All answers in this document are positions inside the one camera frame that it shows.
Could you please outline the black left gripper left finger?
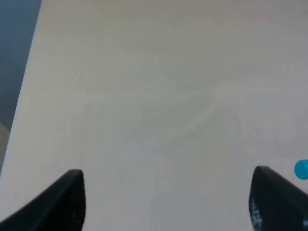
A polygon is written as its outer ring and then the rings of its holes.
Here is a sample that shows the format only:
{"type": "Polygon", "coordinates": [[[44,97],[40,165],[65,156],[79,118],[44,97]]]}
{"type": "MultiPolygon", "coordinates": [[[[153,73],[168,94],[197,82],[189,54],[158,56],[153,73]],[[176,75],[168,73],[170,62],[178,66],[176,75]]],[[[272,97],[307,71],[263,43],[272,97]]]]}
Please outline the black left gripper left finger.
{"type": "Polygon", "coordinates": [[[2,231],[81,231],[85,221],[83,171],[71,169],[31,202],[0,222],[2,231]]]}

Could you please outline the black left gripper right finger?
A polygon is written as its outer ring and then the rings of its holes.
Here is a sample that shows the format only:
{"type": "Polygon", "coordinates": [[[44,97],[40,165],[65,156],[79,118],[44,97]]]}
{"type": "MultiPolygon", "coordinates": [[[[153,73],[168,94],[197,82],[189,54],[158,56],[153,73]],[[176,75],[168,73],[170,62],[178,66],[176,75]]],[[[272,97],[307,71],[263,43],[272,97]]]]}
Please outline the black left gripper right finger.
{"type": "Polygon", "coordinates": [[[308,194],[268,166],[257,166],[249,194],[255,231],[306,231],[308,194]]]}

